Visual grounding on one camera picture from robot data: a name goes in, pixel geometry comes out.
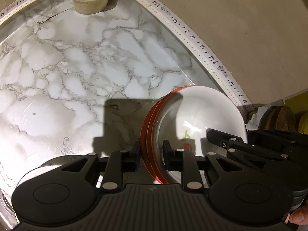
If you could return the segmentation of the person right hand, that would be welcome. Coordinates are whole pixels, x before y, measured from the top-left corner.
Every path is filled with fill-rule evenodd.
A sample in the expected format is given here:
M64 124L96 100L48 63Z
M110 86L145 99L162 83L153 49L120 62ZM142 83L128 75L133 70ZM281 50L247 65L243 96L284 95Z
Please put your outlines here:
M285 223L293 223L296 225L307 225L308 224L308 206L302 206L296 209L292 214L289 214Z

